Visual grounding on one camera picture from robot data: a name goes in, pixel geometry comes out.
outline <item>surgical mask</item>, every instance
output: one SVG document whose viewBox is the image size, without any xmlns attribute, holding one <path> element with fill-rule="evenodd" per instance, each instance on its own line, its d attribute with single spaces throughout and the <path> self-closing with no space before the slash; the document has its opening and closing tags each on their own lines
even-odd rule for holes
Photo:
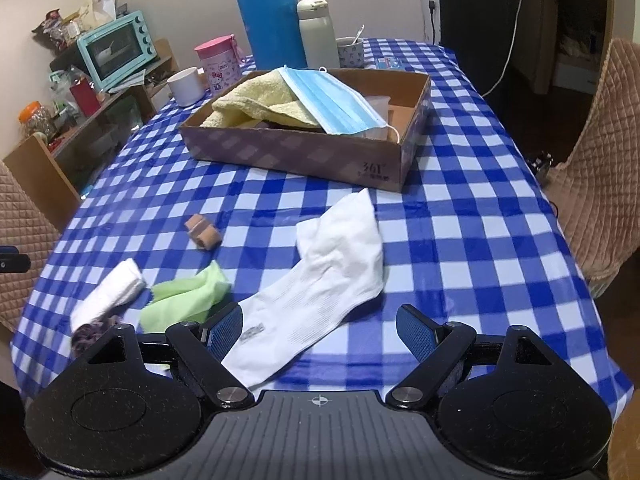
<svg viewBox="0 0 640 480">
<path fill-rule="evenodd" d="M 302 105 L 332 135 L 354 135 L 372 128 L 389 127 L 380 114 L 353 88 L 329 74 L 326 69 L 296 70 L 277 69 Z"/>
</svg>

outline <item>plastic bag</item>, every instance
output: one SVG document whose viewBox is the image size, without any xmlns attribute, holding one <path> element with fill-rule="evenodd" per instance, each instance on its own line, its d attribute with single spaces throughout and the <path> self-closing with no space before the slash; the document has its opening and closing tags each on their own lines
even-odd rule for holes
<svg viewBox="0 0 640 480">
<path fill-rule="evenodd" d="M 67 108 L 68 113 L 71 114 L 73 118 L 78 118 L 80 116 L 80 108 L 70 90 L 71 78 L 69 73 L 63 72 L 60 74 L 58 80 L 51 82 L 50 88 L 56 110 L 61 111 Z"/>
<path fill-rule="evenodd" d="M 94 30 L 116 19 L 116 0 L 87 0 L 78 12 L 82 30 Z"/>
<path fill-rule="evenodd" d="M 31 31 L 33 39 L 56 53 L 62 52 L 66 49 L 66 41 L 60 28 L 61 23 L 60 9 L 50 10 L 44 21 Z"/>
<path fill-rule="evenodd" d="M 71 86 L 77 85 L 82 80 L 82 78 L 85 78 L 89 82 L 89 85 L 91 86 L 91 88 L 94 87 L 94 82 L 91 79 L 91 77 L 89 75 L 85 74 L 77 66 L 71 65 L 69 67 L 69 70 L 66 71 L 66 73 L 69 76 L 69 81 L 71 83 Z"/>
</svg>

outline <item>chair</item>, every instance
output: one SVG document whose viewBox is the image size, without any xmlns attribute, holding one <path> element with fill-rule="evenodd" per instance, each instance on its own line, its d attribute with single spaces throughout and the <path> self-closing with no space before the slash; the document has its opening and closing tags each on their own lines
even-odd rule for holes
<svg viewBox="0 0 640 480">
<path fill-rule="evenodd" d="M 594 298 L 640 246 L 639 90 L 640 45 L 615 39 L 578 142 L 544 187 Z"/>
<path fill-rule="evenodd" d="M 0 161 L 0 244 L 15 246 L 31 259 L 31 269 L 25 274 L 0 273 L 0 323 L 12 332 L 58 237 L 58 231 Z"/>
</svg>

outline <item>metal screw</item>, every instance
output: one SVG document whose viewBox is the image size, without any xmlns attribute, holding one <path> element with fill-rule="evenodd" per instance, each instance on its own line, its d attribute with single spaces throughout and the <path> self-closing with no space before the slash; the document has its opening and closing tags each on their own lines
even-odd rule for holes
<svg viewBox="0 0 640 480">
<path fill-rule="evenodd" d="M 181 321 L 180 324 L 189 329 L 189 332 L 191 332 L 194 336 L 196 336 L 197 338 L 200 338 L 200 333 L 202 330 L 202 327 L 200 326 L 200 324 L 196 321 Z"/>
<path fill-rule="evenodd" d="M 226 404 L 237 404 L 238 402 L 245 400 L 248 394 L 244 388 L 230 386 L 228 388 L 218 390 L 216 395 L 219 400 Z"/>
<path fill-rule="evenodd" d="M 403 404 L 409 404 L 410 402 L 417 402 L 422 398 L 422 392 L 418 388 L 412 386 L 401 386 L 391 392 L 391 396 L 398 402 Z"/>
</svg>

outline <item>white thermos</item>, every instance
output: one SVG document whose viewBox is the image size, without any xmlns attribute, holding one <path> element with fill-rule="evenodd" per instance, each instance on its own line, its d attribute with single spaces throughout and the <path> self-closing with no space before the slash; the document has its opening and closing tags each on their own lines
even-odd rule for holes
<svg viewBox="0 0 640 480">
<path fill-rule="evenodd" d="M 340 68 L 329 4 L 326 0 L 302 0 L 297 10 L 308 67 Z"/>
</svg>

